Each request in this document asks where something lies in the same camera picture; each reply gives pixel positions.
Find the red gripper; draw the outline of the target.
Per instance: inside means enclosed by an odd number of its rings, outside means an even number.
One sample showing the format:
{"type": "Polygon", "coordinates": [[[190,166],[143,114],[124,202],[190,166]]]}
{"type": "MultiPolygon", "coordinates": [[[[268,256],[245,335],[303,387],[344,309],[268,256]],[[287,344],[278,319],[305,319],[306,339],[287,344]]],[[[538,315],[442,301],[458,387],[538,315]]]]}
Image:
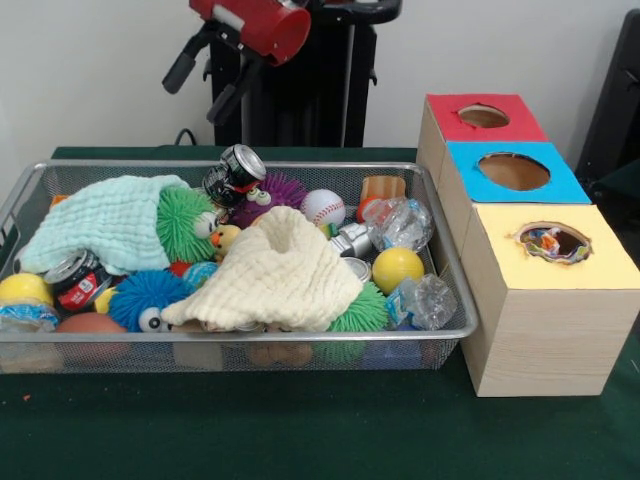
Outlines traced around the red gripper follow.
{"type": "Polygon", "coordinates": [[[233,59],[211,55],[210,76],[226,80],[213,99],[207,120],[222,126],[241,102],[264,66],[264,60],[279,66],[290,61],[305,44],[310,29],[309,11],[294,1],[272,0],[190,0],[189,7],[204,24],[185,44],[162,86],[176,94],[196,65],[196,58],[210,42],[210,34],[239,52],[233,59]]]}

